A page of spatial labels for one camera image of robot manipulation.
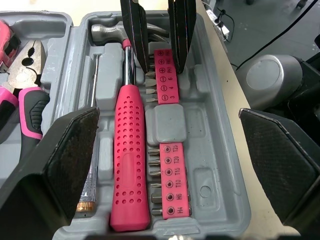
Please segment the white surface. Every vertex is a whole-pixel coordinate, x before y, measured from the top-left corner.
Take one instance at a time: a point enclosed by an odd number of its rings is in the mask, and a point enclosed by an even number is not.
[[[277,235],[297,233],[297,231],[291,227],[282,226],[254,172],[244,131],[238,118],[239,109],[249,108],[249,104],[205,8],[200,0],[196,1],[197,11],[205,20],[206,31],[209,36],[211,50],[221,81],[225,105],[249,197],[252,217],[245,235],[254,234],[266,238],[274,238]],[[168,8],[167,0],[140,0],[139,3],[145,10],[166,10]],[[120,1],[114,0],[11,0],[1,5],[2,11],[48,10],[64,12],[71,16],[75,26],[78,26],[81,19],[88,13],[120,11],[120,9]]]

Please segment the pink screwdriver handle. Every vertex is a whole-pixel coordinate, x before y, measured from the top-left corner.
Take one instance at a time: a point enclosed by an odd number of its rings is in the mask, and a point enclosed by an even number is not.
[[[117,232],[144,230],[150,222],[150,215],[144,106],[138,87],[121,87],[114,125],[114,191],[110,225]]]

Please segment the torx bit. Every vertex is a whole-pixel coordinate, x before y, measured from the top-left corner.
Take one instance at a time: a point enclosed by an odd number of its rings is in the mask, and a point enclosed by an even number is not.
[[[156,72],[155,71],[148,71],[146,74],[145,74],[148,78],[155,78],[156,77]]]
[[[161,176],[161,171],[151,171],[150,176],[151,177],[159,177],[159,176]]]
[[[160,189],[161,188],[161,183],[151,183],[150,188],[152,189]]]
[[[160,149],[159,148],[149,148],[148,149],[148,154],[149,155],[159,155],[160,154]]]
[[[152,79],[152,78],[147,78],[145,80],[145,87],[148,88],[148,87],[154,87],[157,85],[157,81],[155,79]]]
[[[160,159],[150,160],[148,161],[149,166],[159,166],[160,165]]]
[[[154,97],[152,97],[152,98],[147,98],[145,101],[146,101],[147,103],[156,103],[156,102],[158,102],[158,98],[154,98]]]
[[[145,90],[145,94],[156,94],[156,93],[157,93],[156,89],[148,88]]]

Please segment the tool case tray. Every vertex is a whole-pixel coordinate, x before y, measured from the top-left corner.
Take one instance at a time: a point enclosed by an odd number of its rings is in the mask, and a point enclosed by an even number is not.
[[[169,30],[166,11],[147,11],[147,22]],[[116,233],[109,226],[109,216],[114,190],[114,118],[117,96],[122,86],[124,53],[117,42],[96,46],[91,36],[91,26],[114,26],[121,21],[120,12],[94,12],[87,14],[79,27],[74,27],[70,16],[64,13],[0,12],[4,20],[21,40],[23,47],[29,40],[41,40],[46,62],[41,84],[50,95],[50,102],[42,113],[41,129],[45,135],[52,123],[69,112],[89,107],[95,57],[99,57],[96,103],[100,120],[92,159],[98,162],[97,207],[91,215],[77,215],[70,226],[60,228],[54,240],[81,240],[88,235],[112,234],[122,236],[154,236],[168,239],[173,235],[188,235],[204,239],[206,235],[239,236],[248,227],[251,210],[238,154],[224,102],[215,59],[210,50],[202,17],[197,14],[190,52],[184,72],[177,76],[179,104],[183,107],[180,133],[172,126],[161,126],[154,121],[157,103],[147,103],[145,75],[136,63],[136,85],[144,104],[146,125],[146,150],[159,146],[159,142],[179,139],[183,142],[190,192],[190,217],[163,220],[150,214],[146,230]],[[150,42],[149,53],[155,49],[171,48],[167,42]],[[0,83],[8,75],[0,74]],[[170,108],[165,114],[172,114]],[[0,186],[18,164],[21,147],[19,111],[16,110],[0,132]],[[146,161],[155,159],[145,154]],[[146,164],[147,195],[150,212],[160,208],[151,201],[152,193],[160,188],[150,188],[160,183],[160,177],[151,177],[153,166]]]

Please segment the pliers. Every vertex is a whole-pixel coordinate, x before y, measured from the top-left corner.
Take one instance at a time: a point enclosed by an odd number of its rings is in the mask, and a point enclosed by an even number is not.
[[[42,112],[50,100],[49,95],[39,87],[45,62],[46,54],[41,41],[29,41],[8,69],[7,81],[0,86],[0,130],[19,106],[20,159],[42,139]]]

